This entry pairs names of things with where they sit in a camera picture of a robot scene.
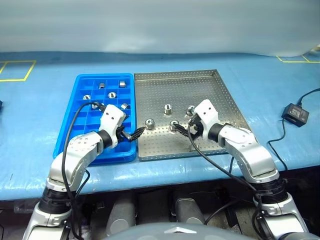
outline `power adapter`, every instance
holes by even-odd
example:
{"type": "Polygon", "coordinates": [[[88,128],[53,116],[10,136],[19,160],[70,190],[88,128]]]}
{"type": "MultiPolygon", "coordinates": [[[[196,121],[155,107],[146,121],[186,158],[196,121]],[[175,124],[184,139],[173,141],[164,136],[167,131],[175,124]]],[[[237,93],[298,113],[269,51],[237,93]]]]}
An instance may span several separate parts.
{"type": "Polygon", "coordinates": [[[285,107],[281,117],[290,123],[301,127],[307,123],[308,116],[309,112],[304,110],[301,106],[290,103],[285,107]]]}

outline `perforated metal tray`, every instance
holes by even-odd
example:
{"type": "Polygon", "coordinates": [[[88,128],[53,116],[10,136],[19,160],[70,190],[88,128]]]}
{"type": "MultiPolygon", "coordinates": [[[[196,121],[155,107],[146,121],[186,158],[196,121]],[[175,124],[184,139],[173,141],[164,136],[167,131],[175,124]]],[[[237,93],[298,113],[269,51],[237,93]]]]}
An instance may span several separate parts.
{"type": "MultiPolygon", "coordinates": [[[[138,140],[142,161],[195,155],[189,139],[170,131],[169,123],[178,120],[187,128],[186,109],[205,99],[212,102],[222,123],[250,129],[217,70],[136,73],[134,85],[137,127],[144,127],[147,119],[155,121],[155,128],[146,129],[138,140]],[[166,104],[172,105],[171,115],[164,113],[166,104]]],[[[206,154],[226,153],[213,141],[199,138],[196,144],[206,154]]]]}

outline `table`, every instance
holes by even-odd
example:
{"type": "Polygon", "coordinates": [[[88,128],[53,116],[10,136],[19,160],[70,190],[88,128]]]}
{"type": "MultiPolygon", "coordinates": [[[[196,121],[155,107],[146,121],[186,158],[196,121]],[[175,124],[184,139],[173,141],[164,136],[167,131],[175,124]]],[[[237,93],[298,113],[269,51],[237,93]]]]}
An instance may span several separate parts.
{"type": "MultiPolygon", "coordinates": [[[[284,107],[296,103],[310,90],[320,88],[319,60],[319,54],[286,59],[220,53],[0,53],[0,69],[3,67],[0,73],[0,100],[3,101],[0,111],[0,200],[41,196],[70,93],[79,74],[217,69],[256,138],[266,146],[268,140],[282,135],[284,107]],[[3,67],[4,61],[26,60],[31,62],[7,62],[3,67]],[[2,81],[4,78],[25,81],[2,81]]],[[[286,123],[285,139],[274,143],[289,169],[320,165],[319,100],[319,92],[305,97],[302,106],[310,113],[307,124],[299,128],[286,123]]],[[[284,167],[274,154],[272,156],[282,171],[284,167]]],[[[230,155],[210,158],[228,169],[230,155]]],[[[123,164],[90,166],[88,170],[91,177],[83,193],[226,177],[201,157],[147,162],[136,159],[123,164]]],[[[241,174],[237,164],[232,172],[241,174]]]]}

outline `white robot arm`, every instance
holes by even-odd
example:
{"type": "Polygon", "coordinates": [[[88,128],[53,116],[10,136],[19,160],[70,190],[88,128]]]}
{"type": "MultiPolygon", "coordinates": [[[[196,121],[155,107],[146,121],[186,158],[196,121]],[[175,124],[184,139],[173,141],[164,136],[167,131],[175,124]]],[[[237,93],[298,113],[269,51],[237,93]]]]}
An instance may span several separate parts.
{"type": "MultiPolygon", "coordinates": [[[[137,139],[144,128],[132,135],[124,132],[122,126],[126,114],[114,105],[107,105],[100,119],[98,132],[92,131],[72,138],[66,149],[64,172],[73,196],[80,187],[86,168],[105,148],[115,148],[123,137],[129,141],[137,139]]],[[[36,204],[23,240],[60,240],[69,234],[66,223],[71,215],[71,201],[62,174],[63,152],[52,162],[45,189],[40,202],[36,204]]]]}
{"type": "MultiPolygon", "coordinates": [[[[256,196],[260,199],[253,199],[257,206],[253,217],[264,239],[278,240],[288,233],[309,232],[292,196],[279,179],[271,154],[257,142],[250,130],[227,123],[222,125],[218,112],[208,99],[194,108],[189,125],[195,125],[197,129],[197,133],[192,134],[193,139],[201,136],[226,149],[236,159],[244,179],[256,189],[256,196]]],[[[183,126],[177,125],[177,129],[187,136],[183,126]]]]}

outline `white backdrop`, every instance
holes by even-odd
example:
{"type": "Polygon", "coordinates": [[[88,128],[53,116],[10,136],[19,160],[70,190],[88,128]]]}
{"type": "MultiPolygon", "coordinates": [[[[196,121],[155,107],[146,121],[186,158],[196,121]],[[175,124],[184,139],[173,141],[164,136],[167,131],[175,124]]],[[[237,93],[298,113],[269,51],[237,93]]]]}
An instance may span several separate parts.
{"type": "Polygon", "coordinates": [[[0,52],[256,53],[320,43],[320,0],[0,0],[0,52]]]}

